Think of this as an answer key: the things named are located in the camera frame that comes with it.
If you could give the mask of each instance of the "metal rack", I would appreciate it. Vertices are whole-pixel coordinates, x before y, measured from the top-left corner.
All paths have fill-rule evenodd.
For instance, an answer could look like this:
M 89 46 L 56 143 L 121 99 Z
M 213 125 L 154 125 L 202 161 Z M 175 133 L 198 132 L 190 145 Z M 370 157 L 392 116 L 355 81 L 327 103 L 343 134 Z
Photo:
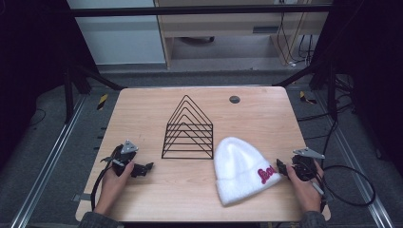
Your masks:
M 214 159 L 213 124 L 198 105 L 184 95 L 168 123 L 162 159 Z

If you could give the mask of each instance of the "gray sleeve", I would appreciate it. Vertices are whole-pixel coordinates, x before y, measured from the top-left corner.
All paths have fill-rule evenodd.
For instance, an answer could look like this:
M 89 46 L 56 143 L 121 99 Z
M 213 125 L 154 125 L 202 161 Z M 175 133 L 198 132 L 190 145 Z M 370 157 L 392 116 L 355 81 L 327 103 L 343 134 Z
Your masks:
M 299 222 L 300 228 L 311 228 L 311 227 L 327 227 L 325 217 L 319 212 L 305 212 L 302 216 L 302 220 Z
M 113 220 L 112 218 L 108 218 L 106 216 L 94 213 L 87 212 L 84 214 L 83 219 L 79 224 L 79 228 L 117 228 L 122 226 L 118 221 Z

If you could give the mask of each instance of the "human hand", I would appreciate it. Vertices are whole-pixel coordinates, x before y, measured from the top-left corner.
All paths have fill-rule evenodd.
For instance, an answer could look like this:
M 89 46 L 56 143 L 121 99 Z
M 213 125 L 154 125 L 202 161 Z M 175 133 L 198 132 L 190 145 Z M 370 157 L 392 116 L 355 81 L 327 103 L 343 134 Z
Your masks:
M 134 168 L 134 161 L 131 161 L 126 167 L 125 171 L 120 177 L 116 175 L 112 168 L 109 168 L 104 175 L 102 181 L 101 196 L 98 200 L 94 212 L 107 216 L 113 203 L 121 195 L 125 188 L 127 180 L 130 178 L 131 171 Z
M 317 166 L 317 173 L 320 177 L 323 177 L 323 170 L 320 168 L 317 161 L 315 161 L 315 165 Z M 302 181 L 296 174 L 294 168 L 287 164 L 287 173 L 288 177 L 291 180 L 291 183 L 294 186 L 294 190 L 296 192 L 297 199 L 301 206 L 302 213 L 308 211 L 317 211 L 320 212 L 320 203 L 321 203 L 321 195 L 313 186 L 312 181 L 317 183 L 316 179 L 312 179 L 312 181 Z

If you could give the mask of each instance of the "white beanie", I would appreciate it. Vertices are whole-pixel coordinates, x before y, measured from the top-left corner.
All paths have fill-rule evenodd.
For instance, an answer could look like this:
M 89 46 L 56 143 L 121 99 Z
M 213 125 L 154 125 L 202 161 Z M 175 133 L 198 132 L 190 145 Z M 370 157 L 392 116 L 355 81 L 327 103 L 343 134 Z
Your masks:
M 254 146 L 234 137 L 220 142 L 214 166 L 222 205 L 257 194 L 281 179 Z

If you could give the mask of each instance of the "white wall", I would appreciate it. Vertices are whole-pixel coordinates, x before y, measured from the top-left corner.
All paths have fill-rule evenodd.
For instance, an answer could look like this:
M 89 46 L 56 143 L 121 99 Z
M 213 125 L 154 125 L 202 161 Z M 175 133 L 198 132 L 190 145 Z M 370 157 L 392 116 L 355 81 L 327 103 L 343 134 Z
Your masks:
M 67 0 L 72 9 L 154 7 L 152 0 Z M 77 17 L 97 65 L 164 64 L 156 16 Z

